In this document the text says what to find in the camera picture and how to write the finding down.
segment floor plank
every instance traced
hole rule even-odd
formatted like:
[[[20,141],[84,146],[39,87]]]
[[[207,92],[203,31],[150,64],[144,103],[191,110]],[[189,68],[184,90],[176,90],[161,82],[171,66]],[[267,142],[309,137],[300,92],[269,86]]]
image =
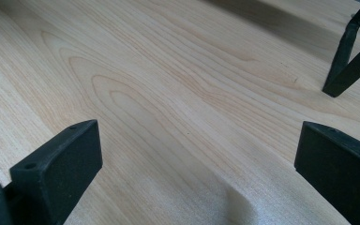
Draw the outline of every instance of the floor plank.
[[[359,8],[0,0],[0,182],[96,118],[104,166],[66,224],[347,224],[293,161],[306,120],[360,140],[360,80],[321,92]]]

